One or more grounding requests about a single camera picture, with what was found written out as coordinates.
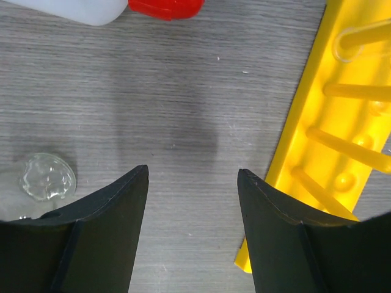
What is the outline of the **large clear test tube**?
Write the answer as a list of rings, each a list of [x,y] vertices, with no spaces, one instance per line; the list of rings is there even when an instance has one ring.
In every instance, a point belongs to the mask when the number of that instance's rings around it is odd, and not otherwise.
[[[343,63],[390,57],[390,18],[347,27],[334,38],[332,53]]]

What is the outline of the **white squeeze bottle red cap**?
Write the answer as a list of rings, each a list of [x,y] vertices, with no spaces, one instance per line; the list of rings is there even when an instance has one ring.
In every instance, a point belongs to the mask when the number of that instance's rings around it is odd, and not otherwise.
[[[126,8],[160,20],[183,20],[197,15],[204,0],[7,0],[8,3],[91,26],[117,19]]]

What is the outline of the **yellow test tube rack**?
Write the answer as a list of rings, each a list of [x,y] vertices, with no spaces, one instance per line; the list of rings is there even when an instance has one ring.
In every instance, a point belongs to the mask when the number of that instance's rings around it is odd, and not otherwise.
[[[328,1],[266,182],[321,211],[353,219],[373,170],[390,173],[390,57],[335,59],[347,27],[390,18],[389,1]]]

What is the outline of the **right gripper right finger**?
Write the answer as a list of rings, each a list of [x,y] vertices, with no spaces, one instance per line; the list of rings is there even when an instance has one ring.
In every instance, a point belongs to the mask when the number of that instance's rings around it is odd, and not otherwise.
[[[248,169],[238,195],[257,292],[389,292],[390,214],[363,222],[315,209]]]

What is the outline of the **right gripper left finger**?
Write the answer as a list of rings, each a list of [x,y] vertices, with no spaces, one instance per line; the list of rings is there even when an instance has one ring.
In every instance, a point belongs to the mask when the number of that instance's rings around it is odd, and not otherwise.
[[[139,165],[37,219],[1,222],[1,291],[127,292],[148,184]]]

